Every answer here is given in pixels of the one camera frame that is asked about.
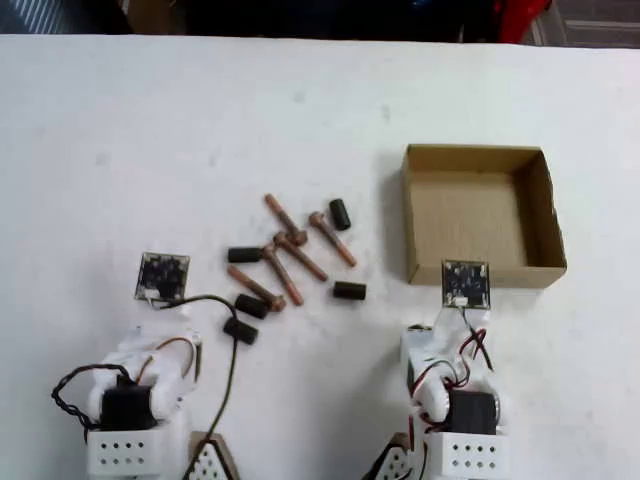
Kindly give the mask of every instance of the copper screw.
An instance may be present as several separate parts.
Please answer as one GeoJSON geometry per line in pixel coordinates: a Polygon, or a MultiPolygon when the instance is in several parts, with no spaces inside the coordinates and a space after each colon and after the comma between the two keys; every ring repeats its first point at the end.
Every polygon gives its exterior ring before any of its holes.
{"type": "Polygon", "coordinates": [[[329,225],[324,221],[324,214],[320,212],[313,212],[309,215],[309,223],[311,226],[316,227],[320,230],[327,240],[331,242],[331,245],[336,247],[340,256],[344,259],[345,262],[349,264],[351,267],[355,267],[357,265],[357,261],[351,252],[347,249],[347,247],[340,241],[340,239],[336,236],[334,231],[331,229],[329,225]]]}
{"type": "Polygon", "coordinates": [[[280,260],[276,257],[276,247],[273,244],[267,245],[262,249],[262,255],[264,259],[269,262],[269,265],[273,267],[273,270],[276,272],[276,275],[278,275],[278,278],[280,279],[280,282],[282,282],[284,288],[286,288],[291,300],[293,300],[293,303],[298,306],[302,305],[304,303],[304,299],[293,283],[293,280],[291,280],[291,277],[280,263],[280,260]]]}
{"type": "Polygon", "coordinates": [[[307,232],[305,232],[304,230],[300,230],[298,226],[293,223],[293,220],[291,220],[291,217],[287,215],[287,212],[285,212],[282,206],[278,203],[276,197],[274,197],[270,193],[267,193],[264,196],[264,201],[267,202],[267,205],[269,205],[271,211],[276,214],[282,224],[287,228],[289,236],[291,237],[291,241],[295,245],[300,246],[307,243],[307,232]]]}
{"type": "Polygon", "coordinates": [[[322,270],[318,265],[315,264],[313,260],[311,260],[307,255],[296,247],[293,243],[289,241],[284,232],[278,233],[275,237],[273,237],[273,243],[276,246],[285,249],[292,256],[294,256],[302,265],[304,265],[307,270],[309,270],[318,280],[322,282],[326,282],[329,278],[327,274],[322,270]]]}
{"type": "Polygon", "coordinates": [[[274,295],[269,290],[267,290],[262,285],[260,285],[258,282],[251,280],[249,277],[247,277],[244,273],[242,273],[233,265],[229,265],[227,267],[227,272],[229,272],[229,275],[235,278],[238,282],[240,282],[242,285],[247,287],[253,293],[258,295],[261,299],[263,299],[265,302],[271,305],[271,310],[273,310],[274,312],[281,312],[282,309],[287,304],[287,302],[284,301],[284,296],[274,295]]]}

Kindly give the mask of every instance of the perforated white bracket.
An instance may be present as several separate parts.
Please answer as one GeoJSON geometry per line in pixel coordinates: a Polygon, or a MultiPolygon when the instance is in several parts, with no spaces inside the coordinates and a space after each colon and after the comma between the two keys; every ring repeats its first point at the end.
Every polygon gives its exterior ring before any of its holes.
{"type": "Polygon", "coordinates": [[[211,443],[205,444],[200,450],[189,480],[231,480],[224,469],[222,458],[211,443]]]}
{"type": "Polygon", "coordinates": [[[409,459],[400,447],[392,447],[382,461],[375,480],[399,480],[407,478],[409,459]]]}
{"type": "Polygon", "coordinates": [[[427,435],[428,468],[445,478],[507,479],[510,473],[509,438],[439,432],[427,435]]]}
{"type": "Polygon", "coordinates": [[[91,476],[160,475],[163,472],[162,429],[90,432],[87,470],[91,476]]]}

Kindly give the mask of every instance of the white bracket with holes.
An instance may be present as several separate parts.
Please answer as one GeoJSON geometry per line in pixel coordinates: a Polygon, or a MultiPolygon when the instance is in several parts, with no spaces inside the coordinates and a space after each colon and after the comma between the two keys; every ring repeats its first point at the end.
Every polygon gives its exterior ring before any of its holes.
{"type": "Polygon", "coordinates": [[[185,409],[178,409],[167,421],[150,430],[89,432],[89,478],[182,478],[189,465],[190,433],[185,409]]]}
{"type": "Polygon", "coordinates": [[[160,475],[163,472],[162,429],[91,432],[87,439],[89,475],[160,475]]]}
{"type": "Polygon", "coordinates": [[[405,451],[400,447],[392,447],[387,451],[375,480],[405,479],[409,470],[409,458],[405,451]]]}
{"type": "Polygon", "coordinates": [[[444,478],[507,479],[509,438],[438,432],[427,435],[428,471],[444,478]]]}
{"type": "Polygon", "coordinates": [[[231,480],[222,466],[222,459],[210,443],[200,451],[189,480],[231,480]]]}

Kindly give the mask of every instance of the brown cardboard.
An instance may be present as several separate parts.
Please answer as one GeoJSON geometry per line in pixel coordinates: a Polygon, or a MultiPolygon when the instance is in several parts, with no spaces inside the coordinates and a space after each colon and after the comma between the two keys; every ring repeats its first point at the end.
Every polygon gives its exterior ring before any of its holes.
{"type": "Polygon", "coordinates": [[[566,271],[539,148],[409,145],[403,177],[409,283],[440,284],[443,259],[489,262],[493,287],[543,288],[566,271]]]}

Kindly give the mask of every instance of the floor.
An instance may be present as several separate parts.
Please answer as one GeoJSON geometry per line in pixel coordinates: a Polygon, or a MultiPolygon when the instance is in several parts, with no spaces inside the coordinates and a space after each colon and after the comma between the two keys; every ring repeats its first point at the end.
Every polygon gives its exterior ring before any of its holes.
{"type": "Polygon", "coordinates": [[[640,48],[640,0],[554,0],[523,43],[640,48]]]}

